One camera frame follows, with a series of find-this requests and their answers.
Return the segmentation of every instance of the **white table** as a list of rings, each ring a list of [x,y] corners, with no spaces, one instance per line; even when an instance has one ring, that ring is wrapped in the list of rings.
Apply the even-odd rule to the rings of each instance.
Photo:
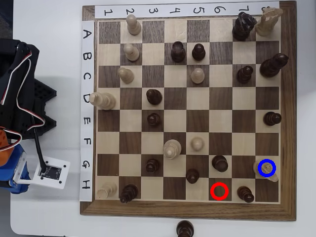
[[[57,90],[57,97],[46,105],[47,115],[57,120],[57,127],[40,138],[43,154],[72,163],[64,190],[32,186],[25,194],[11,195],[11,227],[16,233],[73,237],[176,236],[178,219],[92,217],[79,214],[81,9],[83,5],[149,2],[185,3],[193,0],[14,1],[13,36],[34,44],[40,50],[36,78]],[[313,171],[316,167],[316,152],[313,135],[316,134],[316,4],[314,0],[297,2],[297,221],[192,220],[197,237],[315,236],[316,187]],[[37,156],[33,141],[23,142],[22,146],[35,163]],[[33,163],[28,165],[30,170],[34,170]]]

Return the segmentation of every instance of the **red circle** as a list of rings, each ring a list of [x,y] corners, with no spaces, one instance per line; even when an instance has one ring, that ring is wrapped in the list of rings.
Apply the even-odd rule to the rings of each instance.
[[[215,190],[215,188],[216,188],[217,186],[222,186],[222,187],[225,189],[225,193],[224,193],[224,195],[222,195],[221,197],[216,196],[215,193],[214,193],[214,190]],[[211,187],[211,196],[212,196],[212,198],[214,198],[214,199],[217,200],[217,201],[222,201],[222,200],[224,200],[225,198],[227,198],[228,194],[229,194],[229,189],[228,189],[227,185],[224,184],[224,183],[216,182],[216,183],[213,184],[212,187]]]

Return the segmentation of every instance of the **blue circle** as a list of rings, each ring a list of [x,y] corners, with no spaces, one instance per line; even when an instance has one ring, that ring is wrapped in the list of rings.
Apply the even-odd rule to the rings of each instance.
[[[261,167],[262,167],[262,165],[263,165],[264,163],[269,163],[269,164],[272,165],[272,171],[271,171],[269,174],[265,174],[265,173],[262,172],[262,170],[261,170]],[[275,174],[276,170],[277,170],[276,164],[275,164],[272,160],[270,160],[270,159],[263,159],[263,160],[260,161],[259,164],[258,164],[258,172],[259,172],[259,174],[260,174],[261,176],[263,176],[263,177],[266,177],[266,178],[271,177],[272,175]]]

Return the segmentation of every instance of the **wooden chessboard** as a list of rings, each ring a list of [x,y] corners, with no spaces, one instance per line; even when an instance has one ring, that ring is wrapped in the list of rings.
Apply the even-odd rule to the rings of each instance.
[[[81,202],[81,214],[295,220],[296,5],[285,1],[280,8],[283,16],[270,36],[253,30],[245,41],[232,36],[237,16],[139,18],[142,31],[133,36],[125,19],[94,19],[94,7],[83,8],[83,20],[95,22],[94,91],[111,93],[117,103],[112,110],[94,112],[93,202]],[[181,63],[171,59],[175,41],[187,52]],[[198,42],[206,50],[199,62],[191,54]],[[126,43],[139,49],[137,61],[127,60]],[[289,56],[288,64],[277,76],[264,78],[260,64],[279,52]],[[245,65],[254,73],[250,82],[241,84],[236,75]],[[120,67],[134,73],[132,83],[120,80]],[[201,84],[190,78],[195,68],[204,70]],[[147,101],[151,88],[162,93],[159,105]],[[269,111],[282,115],[281,124],[263,123]],[[160,115],[160,125],[148,125],[151,113]],[[205,142],[199,152],[190,146],[196,136]],[[175,159],[163,156],[169,139],[182,146]],[[226,172],[213,168],[216,155],[227,159]],[[145,170],[151,158],[160,163],[154,174]],[[254,173],[254,162],[266,158],[276,164],[278,182]],[[195,184],[185,178],[191,168],[199,171]],[[97,193],[107,182],[118,190],[102,200]],[[216,182],[229,189],[223,201],[210,194]],[[122,204],[119,194],[127,184],[137,186],[139,193]],[[253,203],[237,196],[240,186],[251,189]],[[223,190],[217,187],[214,192],[220,197]]]

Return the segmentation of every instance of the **white pawn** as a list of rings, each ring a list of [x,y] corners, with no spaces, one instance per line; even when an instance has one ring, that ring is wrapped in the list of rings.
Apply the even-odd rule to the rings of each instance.
[[[118,76],[126,84],[131,83],[134,80],[134,73],[130,69],[120,68],[118,70]]]
[[[129,61],[134,62],[139,58],[139,50],[130,43],[124,46],[124,53]]]
[[[204,81],[205,74],[202,68],[195,68],[194,71],[191,73],[191,80],[195,84],[200,84]]]
[[[181,144],[177,140],[171,139],[163,146],[163,155],[169,159],[177,157],[181,153]]]
[[[126,18],[127,29],[131,35],[138,35],[142,30],[140,23],[137,21],[134,15],[128,15]]]
[[[110,110],[113,109],[117,101],[110,93],[93,92],[90,94],[89,102],[102,110]]]

